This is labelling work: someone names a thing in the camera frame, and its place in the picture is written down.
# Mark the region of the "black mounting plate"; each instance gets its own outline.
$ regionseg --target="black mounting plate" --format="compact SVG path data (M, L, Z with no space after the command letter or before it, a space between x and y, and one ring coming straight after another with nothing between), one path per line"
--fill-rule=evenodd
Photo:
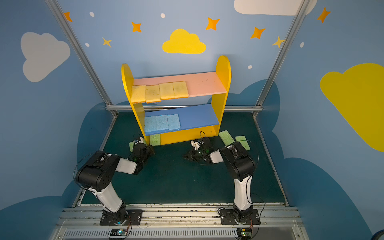
M141 215L143 213L143 210L141 209L135 209L135 210L131 210L131 209L127 209L127 216L129 216L131 218L131 225L134 225L134 226L138 226L140 225L140 222L141 222ZM111 219L108 219L107 217L106 218L102 218L100 220L100 225L101 226L116 226L115 224L111 224L109 223L108 221L110 221ZM127 221L121 225L121 226L128 226L129 224L129 218L127 219Z
M219 209L221 225L238 225L235 221L235 215L233 213L233 209ZM260 216L257 209L254 209L251 218L244 225L251 225L251 219L253 225L260 224Z

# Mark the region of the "blue shelf board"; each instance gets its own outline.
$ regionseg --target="blue shelf board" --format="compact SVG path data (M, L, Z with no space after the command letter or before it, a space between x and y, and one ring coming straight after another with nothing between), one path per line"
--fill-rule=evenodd
M218 120L215 111L211 104L204 104L198 106L175 108L169 110L152 111L145 113L146 117L159 116L159 115L172 115L178 114L180 127L179 129L173 130L158 130L145 132L146 136L155 135L167 132L176 132L181 130L193 129L198 127L207 127L218 125Z

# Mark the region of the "ventilation grille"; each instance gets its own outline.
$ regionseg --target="ventilation grille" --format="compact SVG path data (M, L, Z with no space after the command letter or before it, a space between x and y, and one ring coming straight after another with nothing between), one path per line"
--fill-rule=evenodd
M231 228L133 229L131 238L237 237Z
M108 239L110 230L96 228L79 228L65 231L63 239ZM222 238L237 237L236 228L133 228L128 238Z
M64 233L64 239L108 239L111 230L109 229L67 229Z

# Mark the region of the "white arm segment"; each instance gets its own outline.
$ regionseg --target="white arm segment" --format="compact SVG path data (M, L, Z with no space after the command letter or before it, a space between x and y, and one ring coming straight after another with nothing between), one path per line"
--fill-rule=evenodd
M214 151L209 155L209 157L212 160L212 163L219 163L219 162L224 162L223 157L221 156L219 150Z
M235 180L235 201L234 204L237 208L242 211L249 208L252 204L251 202L251 181L252 176L248 176L240 182L237 179Z
M137 164L135 162L129 161L124 158L120 158L119 164L116 168L117 172L125 172L128 174L133 174L136 170ZM103 209L107 212L117 212L121 207L122 200L116 194L115 189L112 186L112 182L109 185L101 190L101 192L96 191L93 188L88 188L89 191L96 196L96 198L103 205Z
M133 174L136 170L136 166L137 166L137 163L132 162L125 158L120 158L119 164L115 171Z
M122 200L116 194L112 182L110 182L106 188L101 190L101 192L98 192L93 188L88 188L88 190L96 196L103 205L103 209L107 212L117 212L122 205Z

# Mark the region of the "pink shelf board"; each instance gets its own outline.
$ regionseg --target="pink shelf board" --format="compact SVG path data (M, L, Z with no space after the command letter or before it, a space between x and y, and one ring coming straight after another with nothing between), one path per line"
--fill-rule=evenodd
M189 97L206 96L227 92L216 72L194 73L157 78L140 78L135 79L133 85L157 85L159 83L182 81L185 81L187 84Z

